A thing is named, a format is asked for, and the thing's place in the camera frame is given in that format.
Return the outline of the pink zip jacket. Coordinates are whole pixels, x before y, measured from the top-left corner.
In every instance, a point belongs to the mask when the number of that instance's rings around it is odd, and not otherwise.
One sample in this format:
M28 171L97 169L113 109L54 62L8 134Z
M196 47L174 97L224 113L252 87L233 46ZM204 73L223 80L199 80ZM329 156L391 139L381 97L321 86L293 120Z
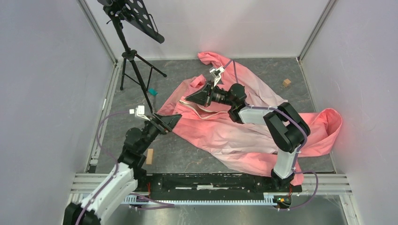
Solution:
M242 84L249 104L267 107L283 102L283 98L245 66L239 63L231 65L227 57L214 52L201 52L198 58L206 65L225 66L221 88L227 90L235 82ZM173 132L211 153L228 168L269 177L276 164L277 146L266 126L233 122L227 105L212 103L203 107L186 101L186 97L202 88L206 81L203 75L184 80L158 113L180 114L182 117ZM342 116L327 108L319 113L302 113L301 117L311 133L299 155L317 157L329 154L342 127Z

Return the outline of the black perforated music stand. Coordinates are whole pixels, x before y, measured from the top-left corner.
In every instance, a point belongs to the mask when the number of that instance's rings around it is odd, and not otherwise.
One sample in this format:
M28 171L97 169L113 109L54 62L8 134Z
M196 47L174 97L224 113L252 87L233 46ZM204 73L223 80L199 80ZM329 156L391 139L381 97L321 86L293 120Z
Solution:
M153 21L153 16L148 13L142 0L98 0L98 3L102 5L103 11L109 17L110 22L113 24L118 38L124 47L124 52L122 53L123 61L120 90L124 89L124 80L126 77L138 84L144 94L150 112L153 113L153 106L148 97L152 73L153 71L156 71L165 78L167 75L152 63L140 56L137 50L131 49L129 47L123 33L122 21L128 22L159 44L164 43L165 38L159 33L156 23ZM136 58L150 67L147 82L144 82L143 77L137 67L135 61Z

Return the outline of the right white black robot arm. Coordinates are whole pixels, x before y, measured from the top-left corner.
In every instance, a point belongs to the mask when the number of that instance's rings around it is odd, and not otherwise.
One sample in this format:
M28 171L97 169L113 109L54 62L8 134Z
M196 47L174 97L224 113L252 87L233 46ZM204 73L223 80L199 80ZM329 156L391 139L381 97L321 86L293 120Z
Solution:
M295 164L300 149L306 144L311 131L306 122L290 103L279 106L252 106L246 102L245 88L239 83L224 90L207 82L203 88L188 95L188 102L208 107L212 102L229 105L229 117L239 124L267 126L274 143L278 147L276 164L271 170L271 186L276 191L284 191L293 180Z

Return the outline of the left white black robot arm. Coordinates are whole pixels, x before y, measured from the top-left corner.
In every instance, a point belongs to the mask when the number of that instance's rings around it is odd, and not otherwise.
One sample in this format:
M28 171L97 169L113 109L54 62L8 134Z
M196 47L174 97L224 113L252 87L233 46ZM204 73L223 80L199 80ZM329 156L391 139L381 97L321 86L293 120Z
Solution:
M142 168L145 151L158 135L171 132L181 114L153 113L144 119L144 127L126 132L120 156L107 177L83 200L71 202L64 211L64 225L104 225L131 193L147 186L146 170Z

